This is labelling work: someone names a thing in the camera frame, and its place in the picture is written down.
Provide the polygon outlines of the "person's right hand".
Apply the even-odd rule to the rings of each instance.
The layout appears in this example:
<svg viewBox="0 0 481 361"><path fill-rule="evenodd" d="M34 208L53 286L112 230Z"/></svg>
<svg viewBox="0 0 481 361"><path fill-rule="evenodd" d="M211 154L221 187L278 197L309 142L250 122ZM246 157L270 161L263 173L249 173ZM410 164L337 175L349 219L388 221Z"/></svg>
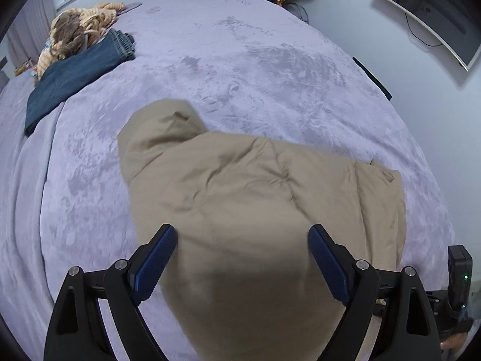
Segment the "person's right hand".
<svg viewBox="0 0 481 361"><path fill-rule="evenodd" d="M450 337L446 338L444 341L440 342L440 348L441 350L450 350L452 352L457 352L465 345L467 337L467 332L453 334Z"/></svg>

